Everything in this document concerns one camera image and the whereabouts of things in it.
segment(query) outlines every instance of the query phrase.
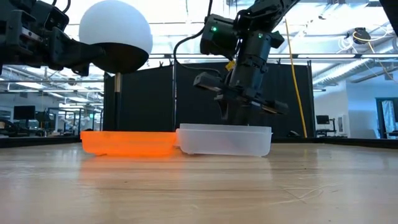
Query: wood grain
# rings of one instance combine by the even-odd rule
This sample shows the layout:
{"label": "wood grain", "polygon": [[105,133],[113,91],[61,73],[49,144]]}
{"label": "wood grain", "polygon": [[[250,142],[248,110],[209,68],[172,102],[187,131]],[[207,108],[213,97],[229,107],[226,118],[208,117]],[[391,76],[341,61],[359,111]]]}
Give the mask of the wood grain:
{"label": "wood grain", "polygon": [[275,144],[266,158],[0,150],[1,223],[397,223],[398,151]]}

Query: computer monitor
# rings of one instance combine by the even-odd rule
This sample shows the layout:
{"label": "computer monitor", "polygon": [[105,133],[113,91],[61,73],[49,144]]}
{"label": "computer monitor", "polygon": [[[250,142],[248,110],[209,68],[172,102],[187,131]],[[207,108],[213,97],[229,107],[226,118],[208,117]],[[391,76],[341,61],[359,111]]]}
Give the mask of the computer monitor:
{"label": "computer monitor", "polygon": [[328,115],[317,115],[317,124],[330,124]]}
{"label": "computer monitor", "polygon": [[35,119],[35,106],[15,106],[14,120],[30,120]]}

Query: white sphere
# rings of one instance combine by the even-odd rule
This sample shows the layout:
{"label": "white sphere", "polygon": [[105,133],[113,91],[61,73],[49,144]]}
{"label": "white sphere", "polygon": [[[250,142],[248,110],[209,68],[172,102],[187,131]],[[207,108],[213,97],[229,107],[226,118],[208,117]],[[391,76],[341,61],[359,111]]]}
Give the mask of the white sphere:
{"label": "white sphere", "polygon": [[93,63],[111,73],[134,72],[145,64],[153,40],[145,17],[131,5],[105,0],[91,6],[79,28],[80,42],[105,49],[106,57]]}

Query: orange tray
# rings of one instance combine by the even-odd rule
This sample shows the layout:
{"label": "orange tray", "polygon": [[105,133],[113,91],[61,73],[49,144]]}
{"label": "orange tray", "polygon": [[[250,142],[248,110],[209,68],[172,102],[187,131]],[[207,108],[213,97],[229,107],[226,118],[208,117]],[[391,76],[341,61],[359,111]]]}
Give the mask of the orange tray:
{"label": "orange tray", "polygon": [[83,131],[87,153],[109,156],[163,157],[174,153],[176,133]]}

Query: black partition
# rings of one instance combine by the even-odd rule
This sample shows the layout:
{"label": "black partition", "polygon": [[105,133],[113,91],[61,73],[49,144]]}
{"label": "black partition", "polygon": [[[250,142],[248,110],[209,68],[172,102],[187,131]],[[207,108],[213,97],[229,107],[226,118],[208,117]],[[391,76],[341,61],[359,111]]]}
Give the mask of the black partition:
{"label": "black partition", "polygon": [[[201,63],[194,67],[224,70],[225,63]],[[297,85],[299,88],[308,137],[314,137],[313,90],[312,74],[308,66],[295,66]],[[215,93],[197,89],[192,86],[195,77],[200,73],[177,67],[177,119],[180,123],[226,124],[221,120],[220,109],[213,100]],[[295,94],[291,65],[269,64],[269,72],[263,79],[264,97],[278,100],[289,105],[287,115],[270,115],[253,113],[250,125],[270,126],[276,138],[284,138],[289,131],[303,136],[299,104]]]}
{"label": "black partition", "polygon": [[[122,76],[118,131],[173,131],[172,67]],[[105,79],[104,130],[114,130],[114,78]]]}

